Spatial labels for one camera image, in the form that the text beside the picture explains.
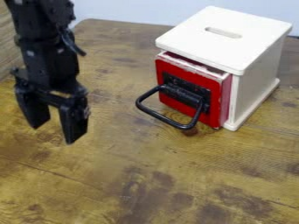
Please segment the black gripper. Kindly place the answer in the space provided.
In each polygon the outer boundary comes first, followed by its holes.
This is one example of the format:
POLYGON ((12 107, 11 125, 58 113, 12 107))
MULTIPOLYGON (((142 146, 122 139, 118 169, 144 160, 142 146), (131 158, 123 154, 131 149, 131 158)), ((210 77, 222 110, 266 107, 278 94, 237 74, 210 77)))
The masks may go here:
POLYGON ((38 129, 51 119, 50 106, 59 108, 66 143, 74 144, 90 124, 88 91, 78 82, 79 55, 87 54, 71 30, 16 34, 15 43, 24 62, 24 68, 12 69, 15 96, 26 120, 38 129))

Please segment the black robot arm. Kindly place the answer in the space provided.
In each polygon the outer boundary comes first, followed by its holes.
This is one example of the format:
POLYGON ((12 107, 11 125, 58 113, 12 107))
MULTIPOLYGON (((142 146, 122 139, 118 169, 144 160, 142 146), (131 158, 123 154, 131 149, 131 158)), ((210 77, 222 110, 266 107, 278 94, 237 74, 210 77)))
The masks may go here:
POLYGON ((75 43, 70 24, 75 20, 71 0, 4 0, 12 15, 14 41, 24 67, 15 67, 15 96, 34 128, 51 120, 50 107, 60 114, 66 142, 72 144, 87 132, 88 90, 78 82, 79 57, 87 53, 75 43))

